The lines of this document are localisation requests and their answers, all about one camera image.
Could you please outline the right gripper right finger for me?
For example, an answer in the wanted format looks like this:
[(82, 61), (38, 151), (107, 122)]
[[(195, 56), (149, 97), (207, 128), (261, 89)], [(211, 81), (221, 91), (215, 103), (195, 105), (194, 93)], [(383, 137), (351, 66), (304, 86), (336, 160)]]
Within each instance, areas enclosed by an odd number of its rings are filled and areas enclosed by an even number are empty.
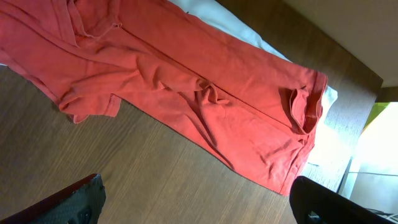
[(391, 214), (372, 212), (305, 176), (294, 180), (289, 203), (298, 224), (393, 223)]

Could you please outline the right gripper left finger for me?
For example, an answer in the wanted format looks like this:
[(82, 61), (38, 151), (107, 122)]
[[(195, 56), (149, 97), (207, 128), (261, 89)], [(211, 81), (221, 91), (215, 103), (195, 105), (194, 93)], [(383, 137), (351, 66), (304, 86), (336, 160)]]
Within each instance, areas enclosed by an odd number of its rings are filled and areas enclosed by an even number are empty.
[(97, 224), (105, 201), (101, 175), (91, 174), (1, 220), (1, 224)]

